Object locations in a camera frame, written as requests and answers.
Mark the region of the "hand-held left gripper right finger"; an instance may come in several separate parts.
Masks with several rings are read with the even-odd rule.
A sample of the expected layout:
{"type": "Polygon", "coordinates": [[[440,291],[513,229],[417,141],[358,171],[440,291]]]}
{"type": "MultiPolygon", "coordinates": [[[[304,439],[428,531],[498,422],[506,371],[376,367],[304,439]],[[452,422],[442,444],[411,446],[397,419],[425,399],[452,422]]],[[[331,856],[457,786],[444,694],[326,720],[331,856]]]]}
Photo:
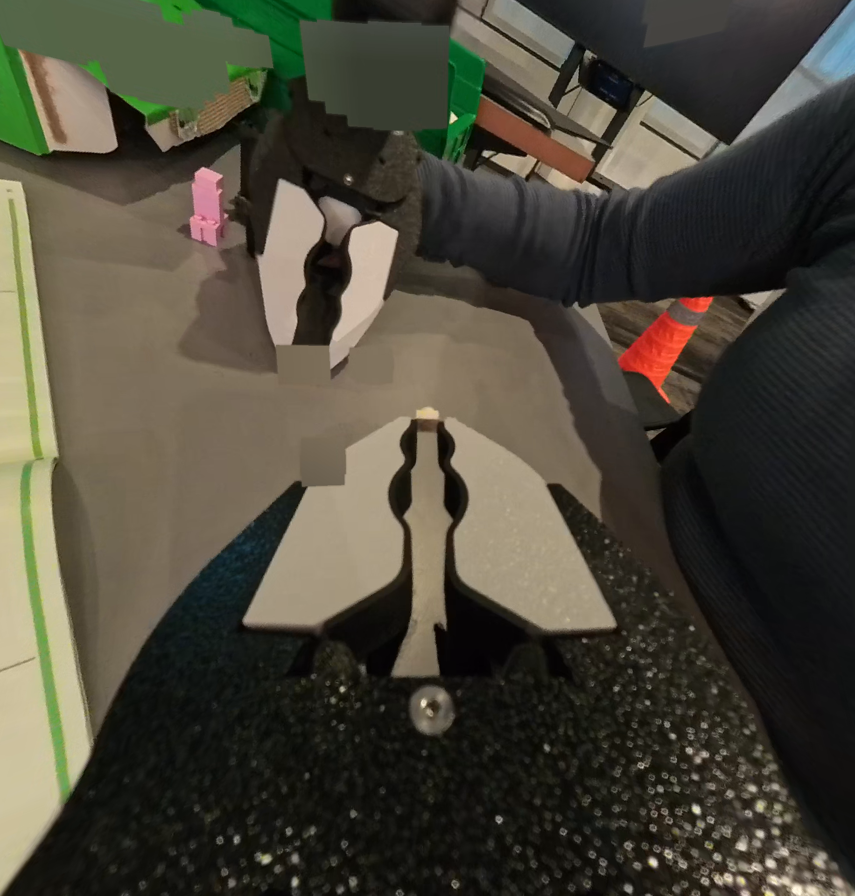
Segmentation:
{"type": "Polygon", "coordinates": [[[572,678],[559,642],[617,621],[545,479],[453,418],[437,425],[444,508],[444,678],[572,678]]]}

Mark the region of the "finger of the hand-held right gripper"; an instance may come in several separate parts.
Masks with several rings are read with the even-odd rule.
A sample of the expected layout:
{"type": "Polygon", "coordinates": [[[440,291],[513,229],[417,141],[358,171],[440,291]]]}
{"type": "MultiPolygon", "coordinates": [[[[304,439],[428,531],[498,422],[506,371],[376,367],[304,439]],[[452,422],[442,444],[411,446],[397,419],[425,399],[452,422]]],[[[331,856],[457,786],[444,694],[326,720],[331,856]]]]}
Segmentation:
{"type": "Polygon", "coordinates": [[[258,272],[269,335],[276,347],[293,342],[310,253],[325,230],[322,210],[301,186],[277,183],[258,272]]]}
{"type": "Polygon", "coordinates": [[[329,344],[331,368],[349,356],[385,302],[398,233],[380,220],[363,220],[353,206],[334,198],[320,198],[324,238],[342,249],[350,273],[341,292],[341,314],[329,344]]]}

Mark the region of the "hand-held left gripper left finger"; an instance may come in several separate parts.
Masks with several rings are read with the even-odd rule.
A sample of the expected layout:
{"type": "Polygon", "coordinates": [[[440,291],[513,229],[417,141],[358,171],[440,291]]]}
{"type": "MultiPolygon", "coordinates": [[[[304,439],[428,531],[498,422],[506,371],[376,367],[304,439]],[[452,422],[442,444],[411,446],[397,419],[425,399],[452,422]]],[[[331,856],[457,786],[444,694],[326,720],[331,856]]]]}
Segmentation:
{"type": "Polygon", "coordinates": [[[346,450],[339,486],[306,487],[243,617],[246,629],[344,644],[390,675],[411,621],[414,420],[346,450]]]}

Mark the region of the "person's right forearm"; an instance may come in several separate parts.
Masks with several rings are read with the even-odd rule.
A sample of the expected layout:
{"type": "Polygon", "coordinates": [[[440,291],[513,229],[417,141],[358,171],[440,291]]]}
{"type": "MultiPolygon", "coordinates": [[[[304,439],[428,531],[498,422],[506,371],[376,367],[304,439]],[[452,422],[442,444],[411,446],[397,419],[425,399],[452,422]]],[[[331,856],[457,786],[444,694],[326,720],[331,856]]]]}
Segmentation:
{"type": "Polygon", "coordinates": [[[646,188],[419,167],[419,253],[562,306],[758,293],[855,243],[855,74],[646,188]]]}

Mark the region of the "grey desk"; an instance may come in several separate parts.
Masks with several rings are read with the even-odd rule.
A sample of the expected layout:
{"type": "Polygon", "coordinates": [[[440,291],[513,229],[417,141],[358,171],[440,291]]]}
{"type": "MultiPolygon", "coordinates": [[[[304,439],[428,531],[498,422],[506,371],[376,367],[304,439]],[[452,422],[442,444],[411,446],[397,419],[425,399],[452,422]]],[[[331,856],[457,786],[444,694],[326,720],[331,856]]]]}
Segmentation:
{"type": "Polygon", "coordinates": [[[566,487],[676,588],[658,465],[595,308],[417,259],[350,364],[286,385],[244,230],[220,249],[188,237],[202,166],[237,188],[226,135],[43,158],[0,142],[0,179],[27,197],[56,536],[94,733],[176,597],[299,478],[301,440],[355,442],[423,407],[566,487]]]}

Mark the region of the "pink toy pig figure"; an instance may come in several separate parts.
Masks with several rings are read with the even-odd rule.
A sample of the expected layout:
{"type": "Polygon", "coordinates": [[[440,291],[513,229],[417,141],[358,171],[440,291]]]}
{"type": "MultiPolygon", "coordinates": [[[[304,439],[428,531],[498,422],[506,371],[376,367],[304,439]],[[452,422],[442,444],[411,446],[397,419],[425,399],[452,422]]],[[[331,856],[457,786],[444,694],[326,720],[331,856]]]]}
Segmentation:
{"type": "Polygon", "coordinates": [[[190,236],[195,241],[218,248],[228,220],[223,202],[223,175],[210,168],[198,168],[191,192],[190,236]]]}

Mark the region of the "green plastic bin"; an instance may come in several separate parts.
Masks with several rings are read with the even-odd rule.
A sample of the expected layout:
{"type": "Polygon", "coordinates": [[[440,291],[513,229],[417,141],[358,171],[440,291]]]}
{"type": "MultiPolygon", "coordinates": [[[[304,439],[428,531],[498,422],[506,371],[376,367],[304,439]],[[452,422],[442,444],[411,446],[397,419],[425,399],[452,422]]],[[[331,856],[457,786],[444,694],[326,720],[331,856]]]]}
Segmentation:
{"type": "MultiPolygon", "coordinates": [[[[291,30],[285,29],[269,38],[274,67],[265,77],[260,105],[286,111],[290,100],[287,92],[289,79],[304,73],[299,31],[296,48],[291,47],[291,30]]],[[[456,40],[450,40],[448,63],[449,123],[444,129],[421,130],[415,137],[423,151],[439,159],[459,162],[475,125],[482,86],[486,73],[484,59],[456,40]]]]}

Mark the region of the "brown top side table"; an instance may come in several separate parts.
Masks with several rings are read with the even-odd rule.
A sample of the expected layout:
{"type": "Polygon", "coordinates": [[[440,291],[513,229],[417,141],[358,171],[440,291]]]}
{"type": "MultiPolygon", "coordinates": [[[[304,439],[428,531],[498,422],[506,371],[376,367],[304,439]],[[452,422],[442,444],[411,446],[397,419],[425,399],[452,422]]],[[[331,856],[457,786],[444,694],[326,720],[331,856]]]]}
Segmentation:
{"type": "Polygon", "coordinates": [[[558,134],[590,142],[606,150],[610,143],[556,109],[532,106],[516,97],[503,103],[483,93],[467,149],[464,166],[475,170],[486,152],[533,158],[576,183],[590,179],[596,161],[557,138],[558,134]]]}

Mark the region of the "small black display device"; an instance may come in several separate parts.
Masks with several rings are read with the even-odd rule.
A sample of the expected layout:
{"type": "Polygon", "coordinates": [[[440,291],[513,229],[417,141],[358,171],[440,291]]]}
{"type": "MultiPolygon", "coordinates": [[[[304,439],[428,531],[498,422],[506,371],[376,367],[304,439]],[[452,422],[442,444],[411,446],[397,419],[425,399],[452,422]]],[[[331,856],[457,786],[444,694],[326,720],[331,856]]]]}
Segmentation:
{"type": "Polygon", "coordinates": [[[630,106],[636,85],[610,64],[594,57],[584,63],[581,77],[584,88],[607,105],[616,110],[630,106]]]}

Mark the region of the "orange traffic cone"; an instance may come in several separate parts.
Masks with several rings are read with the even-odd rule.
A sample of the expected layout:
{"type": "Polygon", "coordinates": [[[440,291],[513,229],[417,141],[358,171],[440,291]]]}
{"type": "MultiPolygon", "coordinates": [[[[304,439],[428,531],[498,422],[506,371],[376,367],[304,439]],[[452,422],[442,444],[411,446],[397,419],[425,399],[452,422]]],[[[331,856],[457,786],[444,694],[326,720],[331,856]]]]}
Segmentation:
{"type": "Polygon", "coordinates": [[[648,384],[669,405],[664,382],[712,303],[713,297],[672,301],[620,356],[618,364],[628,381],[648,384]]]}

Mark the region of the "person's dark clothed body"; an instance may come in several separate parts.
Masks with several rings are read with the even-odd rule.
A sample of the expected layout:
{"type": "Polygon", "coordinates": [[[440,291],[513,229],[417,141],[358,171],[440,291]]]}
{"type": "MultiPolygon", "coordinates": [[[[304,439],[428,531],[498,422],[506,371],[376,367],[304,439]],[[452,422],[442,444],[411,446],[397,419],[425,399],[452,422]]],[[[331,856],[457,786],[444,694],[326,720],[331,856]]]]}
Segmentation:
{"type": "Polygon", "coordinates": [[[683,575],[855,881],[855,266],[792,273],[725,351],[662,492],[683,575]]]}

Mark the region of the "white booklet with green stripe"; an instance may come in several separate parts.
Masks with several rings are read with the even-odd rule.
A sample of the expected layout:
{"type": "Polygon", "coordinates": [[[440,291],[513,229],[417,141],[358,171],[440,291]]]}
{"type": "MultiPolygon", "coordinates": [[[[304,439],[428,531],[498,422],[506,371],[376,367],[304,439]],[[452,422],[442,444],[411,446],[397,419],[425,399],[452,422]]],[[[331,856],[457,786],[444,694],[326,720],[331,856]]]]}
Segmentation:
{"type": "Polygon", "coordinates": [[[56,547],[58,454],[26,196],[0,180],[0,894],[91,752],[56,547]]]}

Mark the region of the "green cardboard box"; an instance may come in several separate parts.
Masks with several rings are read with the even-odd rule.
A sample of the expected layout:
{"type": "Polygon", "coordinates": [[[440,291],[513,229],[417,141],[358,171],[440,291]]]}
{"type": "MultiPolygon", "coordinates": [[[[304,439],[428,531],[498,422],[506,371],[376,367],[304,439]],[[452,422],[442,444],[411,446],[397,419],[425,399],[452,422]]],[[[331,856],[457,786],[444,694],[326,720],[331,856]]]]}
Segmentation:
{"type": "Polygon", "coordinates": [[[202,2],[0,1],[0,141],[108,154],[126,107],[163,152],[260,100],[270,40],[202,2]]]}

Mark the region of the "black monitor on stand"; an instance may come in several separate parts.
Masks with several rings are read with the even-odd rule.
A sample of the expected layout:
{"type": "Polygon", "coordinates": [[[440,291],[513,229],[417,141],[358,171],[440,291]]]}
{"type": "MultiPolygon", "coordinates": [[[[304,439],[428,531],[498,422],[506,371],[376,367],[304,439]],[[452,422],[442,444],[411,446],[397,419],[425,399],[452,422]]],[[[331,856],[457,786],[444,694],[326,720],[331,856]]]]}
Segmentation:
{"type": "Polygon", "coordinates": [[[732,142],[848,1],[526,1],[721,142],[732,142]]]}

